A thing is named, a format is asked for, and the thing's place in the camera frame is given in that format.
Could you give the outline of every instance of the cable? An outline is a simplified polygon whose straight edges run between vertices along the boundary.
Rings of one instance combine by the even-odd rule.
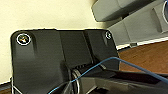
[[[60,88],[61,86],[67,84],[68,82],[64,82],[62,84],[60,84],[59,86],[57,86],[56,88],[54,88],[53,90],[51,90],[48,94],[51,94],[52,92],[54,92],[55,90],[57,90],[58,88]]]
[[[130,66],[135,67],[135,68],[137,68],[137,69],[139,69],[139,70],[141,70],[141,71],[144,71],[145,73],[147,73],[147,74],[149,74],[149,75],[151,75],[151,76],[153,76],[153,77],[155,77],[155,78],[157,78],[157,79],[159,79],[159,80],[165,82],[166,84],[168,84],[168,79],[166,79],[166,78],[164,78],[164,77],[162,77],[162,76],[159,76],[159,75],[157,75],[157,74],[155,74],[155,73],[153,73],[153,72],[151,72],[151,71],[148,71],[148,70],[146,70],[146,69],[144,69],[144,68],[142,68],[142,67],[140,67],[140,66],[137,66],[137,65],[135,65],[135,64],[129,63],[129,62],[127,62],[127,61],[125,61],[125,60],[122,60],[122,59],[120,59],[120,58],[117,58],[117,57],[110,57],[110,58],[107,58],[107,59],[101,61],[100,63],[94,65],[94,66],[91,67],[91,68],[89,68],[87,71],[85,71],[83,74],[81,74],[78,78],[76,78],[76,79],[70,81],[70,83],[75,82],[76,80],[80,79],[83,75],[85,75],[86,73],[88,73],[88,72],[91,71],[92,69],[96,68],[96,67],[99,66],[100,64],[102,64],[102,63],[104,63],[104,62],[106,62],[106,61],[112,60],[112,59],[121,61],[121,62],[123,62],[123,63],[125,63],[125,64],[127,64],[127,65],[130,65]]]

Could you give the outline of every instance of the white wall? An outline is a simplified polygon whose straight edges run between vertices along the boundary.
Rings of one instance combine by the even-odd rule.
[[[23,29],[103,28],[92,15],[95,0],[1,0],[0,84],[12,76],[10,36]]]

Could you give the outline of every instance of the black device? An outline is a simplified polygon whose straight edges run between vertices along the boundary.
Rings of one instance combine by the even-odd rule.
[[[145,74],[119,71],[108,30],[20,30],[11,36],[12,94],[167,94],[168,85]]]

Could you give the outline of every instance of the gray plastic part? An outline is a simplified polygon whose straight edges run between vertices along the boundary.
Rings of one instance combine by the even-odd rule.
[[[109,27],[108,29],[112,32],[116,45],[167,37],[168,24],[164,20],[165,15],[162,13],[164,6],[164,0],[154,1]]]
[[[108,30],[86,30],[88,39],[90,42],[90,48],[93,51],[93,55],[100,61],[108,57],[118,57],[117,49],[113,41],[113,37]],[[111,35],[111,38],[106,37],[106,33]],[[109,60],[103,63],[107,69],[119,70],[119,61]]]
[[[21,46],[16,42],[20,33],[30,35],[30,44]],[[59,32],[56,30],[15,32],[11,36],[11,49],[13,84],[23,94],[47,94],[54,87],[69,81]]]
[[[66,64],[70,69],[92,62],[82,30],[64,30],[60,36]]]
[[[102,78],[81,78],[82,90],[81,94],[95,94],[90,93],[95,88],[103,88],[108,92],[106,94],[167,94],[168,89],[160,88],[159,86],[140,84],[134,82],[127,82],[116,79],[102,79]]]
[[[72,82],[69,81],[67,85],[65,86],[62,94],[72,94]]]
[[[109,21],[138,10],[152,1],[153,0],[98,0],[92,6],[92,11],[96,21]]]

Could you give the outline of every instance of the gray surface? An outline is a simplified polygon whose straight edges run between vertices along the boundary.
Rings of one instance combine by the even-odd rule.
[[[92,11],[96,21],[108,21],[129,14],[150,2],[152,0],[98,0],[92,6]]]
[[[131,42],[123,21],[118,22],[117,24],[108,28],[108,30],[111,31],[116,45],[127,44]]]
[[[116,17],[115,12],[120,10],[117,0],[98,0],[92,7],[96,21],[107,21]]]
[[[116,45],[167,37],[168,24],[163,19],[163,5],[164,0],[157,0],[108,28]]]

